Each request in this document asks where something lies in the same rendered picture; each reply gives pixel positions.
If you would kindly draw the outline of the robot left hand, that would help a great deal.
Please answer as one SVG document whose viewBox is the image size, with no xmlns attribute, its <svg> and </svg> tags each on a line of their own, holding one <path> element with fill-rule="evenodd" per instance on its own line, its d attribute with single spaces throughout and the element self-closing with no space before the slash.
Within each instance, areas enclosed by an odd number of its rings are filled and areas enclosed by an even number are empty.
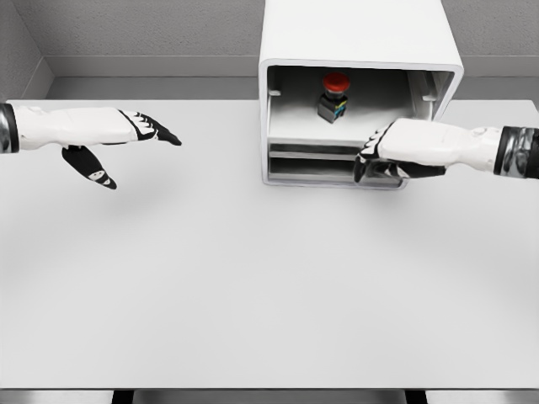
<svg viewBox="0 0 539 404">
<path fill-rule="evenodd" d="M 67 123 L 55 135 L 64 160 L 86 179 L 107 189 L 117 185 L 98 158 L 93 145 L 119 145 L 132 141 L 158 140 L 180 146 L 181 140 L 154 118 L 136 111 L 116 108 L 64 109 Z"/>
</svg>

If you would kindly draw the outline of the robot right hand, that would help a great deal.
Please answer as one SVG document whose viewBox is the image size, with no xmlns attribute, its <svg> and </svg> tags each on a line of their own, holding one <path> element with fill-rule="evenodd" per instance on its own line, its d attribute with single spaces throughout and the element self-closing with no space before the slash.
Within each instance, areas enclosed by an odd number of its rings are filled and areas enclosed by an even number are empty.
<svg viewBox="0 0 539 404">
<path fill-rule="evenodd" d="M 353 178 L 430 178 L 458 162 L 456 127 L 400 118 L 369 137 L 355 158 Z"/>
</svg>

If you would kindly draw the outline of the white cabinet drawer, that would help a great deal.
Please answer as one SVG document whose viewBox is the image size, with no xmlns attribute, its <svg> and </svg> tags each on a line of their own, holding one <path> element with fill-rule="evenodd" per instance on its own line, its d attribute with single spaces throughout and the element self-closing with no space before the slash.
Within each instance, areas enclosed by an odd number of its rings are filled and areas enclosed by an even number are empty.
<svg viewBox="0 0 539 404">
<path fill-rule="evenodd" d="M 272 143 L 358 146 L 376 130 L 413 114 L 409 104 L 350 104 L 344 116 L 331 124 L 318 115 L 315 106 L 273 106 L 267 137 Z"/>
<path fill-rule="evenodd" d="M 272 144 L 271 158 L 353 161 L 360 148 L 354 146 Z"/>
<path fill-rule="evenodd" d="M 272 157 L 268 166 L 268 182 L 298 186 L 324 186 L 352 189 L 402 189 L 405 180 L 363 178 L 355 182 L 354 161 L 291 159 Z"/>
</svg>

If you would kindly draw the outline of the white tabletop storage cabinet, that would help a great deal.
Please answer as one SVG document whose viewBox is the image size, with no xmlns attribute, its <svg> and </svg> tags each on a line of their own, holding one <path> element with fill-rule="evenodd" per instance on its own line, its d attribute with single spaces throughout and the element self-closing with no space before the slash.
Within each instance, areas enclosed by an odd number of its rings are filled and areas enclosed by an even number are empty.
<svg viewBox="0 0 539 404">
<path fill-rule="evenodd" d="M 263 180 L 273 106 L 315 106 L 323 77 L 350 79 L 350 104 L 411 105 L 438 120 L 464 75 L 441 0 L 265 0 L 259 53 Z"/>
</svg>

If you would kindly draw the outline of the red button load switch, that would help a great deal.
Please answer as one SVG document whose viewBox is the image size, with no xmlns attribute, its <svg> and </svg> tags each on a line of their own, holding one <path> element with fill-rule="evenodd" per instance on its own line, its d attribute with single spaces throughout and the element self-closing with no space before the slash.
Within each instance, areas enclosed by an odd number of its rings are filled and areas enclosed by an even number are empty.
<svg viewBox="0 0 539 404">
<path fill-rule="evenodd" d="M 350 79 L 342 72 L 330 72 L 323 77 L 324 93 L 318 100 L 318 116 L 333 124 L 344 115 L 348 97 L 345 92 L 350 87 Z"/>
</svg>

